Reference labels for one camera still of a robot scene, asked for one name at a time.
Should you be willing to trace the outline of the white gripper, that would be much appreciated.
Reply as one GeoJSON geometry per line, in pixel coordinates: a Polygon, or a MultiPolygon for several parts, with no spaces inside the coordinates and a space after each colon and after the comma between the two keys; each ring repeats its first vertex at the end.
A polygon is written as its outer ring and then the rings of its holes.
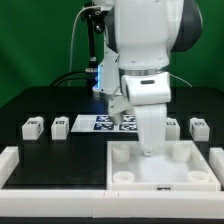
{"type": "MultiPolygon", "coordinates": [[[[108,115],[114,125],[123,122],[124,114],[132,114],[133,107],[123,95],[108,101],[108,115]]],[[[145,156],[152,156],[153,150],[160,150],[165,143],[167,106],[165,104],[135,106],[138,138],[145,156]]]]}

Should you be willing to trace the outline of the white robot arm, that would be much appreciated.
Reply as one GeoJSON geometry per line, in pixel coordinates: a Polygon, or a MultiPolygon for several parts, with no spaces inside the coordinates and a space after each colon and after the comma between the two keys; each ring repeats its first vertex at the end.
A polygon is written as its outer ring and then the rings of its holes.
{"type": "Polygon", "coordinates": [[[140,148],[164,148],[171,101],[170,54],[189,50],[203,21],[196,0],[92,0],[105,11],[105,53],[100,84],[114,124],[132,112],[140,148]]]}

